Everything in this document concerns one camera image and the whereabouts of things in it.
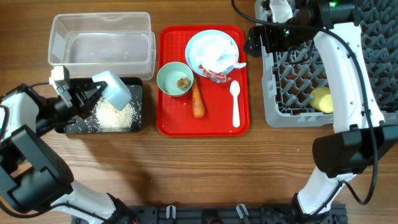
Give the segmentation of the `light blue bowl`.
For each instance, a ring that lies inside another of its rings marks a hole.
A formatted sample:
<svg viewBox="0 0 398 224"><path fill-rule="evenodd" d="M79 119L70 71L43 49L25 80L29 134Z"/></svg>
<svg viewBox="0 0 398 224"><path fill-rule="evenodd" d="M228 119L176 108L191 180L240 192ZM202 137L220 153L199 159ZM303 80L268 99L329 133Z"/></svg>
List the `light blue bowl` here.
<svg viewBox="0 0 398 224"><path fill-rule="evenodd" d="M92 76L93 82L105 82L107 87L102 92L103 97L118 111L131 101L131 93L122 80L112 71L107 70Z"/></svg>

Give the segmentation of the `red snack wrapper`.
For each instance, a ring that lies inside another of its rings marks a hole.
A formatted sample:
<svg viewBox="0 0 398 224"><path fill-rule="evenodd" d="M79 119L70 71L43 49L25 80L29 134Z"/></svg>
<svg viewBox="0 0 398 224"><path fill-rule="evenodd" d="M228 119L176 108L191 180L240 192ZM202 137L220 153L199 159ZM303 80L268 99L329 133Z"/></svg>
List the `red snack wrapper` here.
<svg viewBox="0 0 398 224"><path fill-rule="evenodd" d="M227 75L224 74L223 72L219 72L219 73L213 72L211 70L205 69L202 65L200 65L198 68L200 69L200 71L202 71L204 76L206 76L207 78L209 78L210 80L212 80L216 83L226 83L226 82L230 81L230 78L227 77Z"/></svg>

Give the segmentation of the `yellow cup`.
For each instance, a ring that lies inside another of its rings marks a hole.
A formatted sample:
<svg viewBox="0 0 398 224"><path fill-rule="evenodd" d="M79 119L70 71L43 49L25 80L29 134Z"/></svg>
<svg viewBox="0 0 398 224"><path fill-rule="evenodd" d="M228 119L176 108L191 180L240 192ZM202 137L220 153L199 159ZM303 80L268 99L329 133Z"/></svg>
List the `yellow cup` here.
<svg viewBox="0 0 398 224"><path fill-rule="evenodd" d="M330 114L333 112L333 101L330 89L326 86L315 88L310 96L312 100L310 105L323 113Z"/></svg>

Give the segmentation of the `green bowl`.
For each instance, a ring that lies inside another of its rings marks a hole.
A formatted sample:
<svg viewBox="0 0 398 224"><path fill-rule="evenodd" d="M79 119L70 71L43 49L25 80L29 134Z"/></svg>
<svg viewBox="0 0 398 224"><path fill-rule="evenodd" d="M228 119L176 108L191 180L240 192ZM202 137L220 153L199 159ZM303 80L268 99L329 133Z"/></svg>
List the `green bowl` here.
<svg viewBox="0 0 398 224"><path fill-rule="evenodd" d="M178 82L182 78L188 82L180 88ZM193 78L193 72L188 65L182 62L169 62L159 69L157 84L160 90L169 96L182 96L192 87Z"/></svg>

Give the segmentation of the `brown food scrap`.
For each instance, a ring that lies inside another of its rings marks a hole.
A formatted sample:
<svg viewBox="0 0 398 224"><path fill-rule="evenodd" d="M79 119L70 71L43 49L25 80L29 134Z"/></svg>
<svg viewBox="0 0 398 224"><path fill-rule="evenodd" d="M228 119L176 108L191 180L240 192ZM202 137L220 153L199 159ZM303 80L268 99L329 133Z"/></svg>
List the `brown food scrap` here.
<svg viewBox="0 0 398 224"><path fill-rule="evenodd" d="M188 77L182 77L177 81L177 87L181 90L186 89L190 85L190 79Z"/></svg>

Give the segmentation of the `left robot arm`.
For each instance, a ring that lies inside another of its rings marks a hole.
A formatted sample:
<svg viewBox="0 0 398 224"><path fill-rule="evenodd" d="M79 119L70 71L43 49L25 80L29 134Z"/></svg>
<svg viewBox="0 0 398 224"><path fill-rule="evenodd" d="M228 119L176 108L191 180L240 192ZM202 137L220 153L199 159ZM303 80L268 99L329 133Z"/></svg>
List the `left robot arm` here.
<svg viewBox="0 0 398 224"><path fill-rule="evenodd" d="M64 212L88 223L139 223L120 199L74 179L67 163L42 136L87 118L109 86L106 82L56 84L45 98L21 84L1 97L1 209L16 218Z"/></svg>

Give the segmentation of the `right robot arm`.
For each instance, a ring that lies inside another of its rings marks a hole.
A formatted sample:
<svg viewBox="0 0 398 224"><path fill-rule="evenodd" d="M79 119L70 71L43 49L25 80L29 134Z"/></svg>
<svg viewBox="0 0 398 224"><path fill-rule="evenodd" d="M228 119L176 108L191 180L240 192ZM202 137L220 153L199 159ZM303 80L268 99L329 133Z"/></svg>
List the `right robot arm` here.
<svg viewBox="0 0 398 224"><path fill-rule="evenodd" d="M277 126L272 54L311 40L323 62L333 102L334 133L314 140L315 168L280 215L290 223L319 223L332 216L331 204L341 189L367 167L377 176L380 158L397 142L397 126L387 125L366 70L356 1L257 1L254 27L244 51L261 57L266 121Z"/></svg>

